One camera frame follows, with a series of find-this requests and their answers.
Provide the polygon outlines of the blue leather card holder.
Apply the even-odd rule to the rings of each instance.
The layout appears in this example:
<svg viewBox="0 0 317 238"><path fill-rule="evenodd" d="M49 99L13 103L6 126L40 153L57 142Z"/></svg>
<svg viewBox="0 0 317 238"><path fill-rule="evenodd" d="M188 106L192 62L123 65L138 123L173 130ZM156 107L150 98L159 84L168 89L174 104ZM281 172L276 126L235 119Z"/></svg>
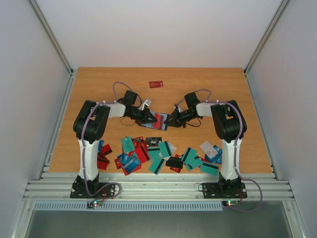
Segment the blue leather card holder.
<svg viewBox="0 0 317 238"><path fill-rule="evenodd" d="M164 122L167 120L169 114L156 113L153 111L151 111L151 114L157 119L157 121L152 123L141 124L140 126L167 131L168 126Z"/></svg>

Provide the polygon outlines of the teal VIP card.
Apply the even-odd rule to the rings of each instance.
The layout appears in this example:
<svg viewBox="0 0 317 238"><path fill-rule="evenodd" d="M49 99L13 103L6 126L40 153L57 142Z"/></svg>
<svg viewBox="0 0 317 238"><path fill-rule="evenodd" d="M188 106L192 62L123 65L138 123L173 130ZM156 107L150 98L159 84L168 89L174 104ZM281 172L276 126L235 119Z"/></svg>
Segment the teal VIP card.
<svg viewBox="0 0 317 238"><path fill-rule="evenodd" d="M129 153L134 151L134 144L130 136L121 139L121 145L124 153Z"/></svg>

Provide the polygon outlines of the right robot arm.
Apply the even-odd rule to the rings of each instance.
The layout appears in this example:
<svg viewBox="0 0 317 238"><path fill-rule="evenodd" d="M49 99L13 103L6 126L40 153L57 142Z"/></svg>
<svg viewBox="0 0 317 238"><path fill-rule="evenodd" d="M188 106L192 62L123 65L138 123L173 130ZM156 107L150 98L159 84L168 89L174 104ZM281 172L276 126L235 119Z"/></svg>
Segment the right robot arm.
<svg viewBox="0 0 317 238"><path fill-rule="evenodd" d="M184 96L188 109L181 111L174 105L174 111L164 124L172 127L185 127L192 119L211 117L217 136L222 142L222 166L219 173L217 189L222 196L231 196L241 188L239 175L240 146L247 131L246 121L235 100L209 102L199 101L196 92Z"/></svg>

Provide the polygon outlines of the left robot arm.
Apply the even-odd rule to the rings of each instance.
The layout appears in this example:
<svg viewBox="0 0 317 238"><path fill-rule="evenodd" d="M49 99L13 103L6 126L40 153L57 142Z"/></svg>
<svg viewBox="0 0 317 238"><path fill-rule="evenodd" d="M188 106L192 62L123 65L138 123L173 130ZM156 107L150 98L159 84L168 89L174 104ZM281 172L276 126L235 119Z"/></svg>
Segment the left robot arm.
<svg viewBox="0 0 317 238"><path fill-rule="evenodd" d="M126 91L123 98L111 103L86 100L73 125L80 146L80 170L71 188L71 197L95 197L103 188L99 184L98 145L108 119L129 117L138 124L156 122L146 99L135 106L138 94Z"/></svg>

